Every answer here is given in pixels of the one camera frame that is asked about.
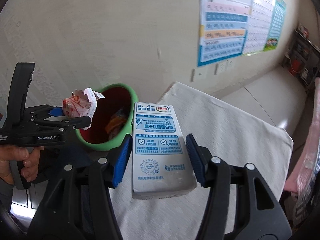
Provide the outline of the left hand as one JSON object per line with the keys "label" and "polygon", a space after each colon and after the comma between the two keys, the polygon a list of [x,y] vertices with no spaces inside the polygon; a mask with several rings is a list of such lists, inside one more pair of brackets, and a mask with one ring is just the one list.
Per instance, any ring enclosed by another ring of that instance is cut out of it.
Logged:
{"label": "left hand", "polygon": [[31,152],[27,148],[22,148],[14,145],[3,145],[0,150],[1,157],[1,179],[9,185],[14,185],[14,178],[12,169],[10,167],[11,161],[21,162],[21,175],[26,181],[31,182],[36,179],[40,153],[44,150],[43,146],[35,147]]}

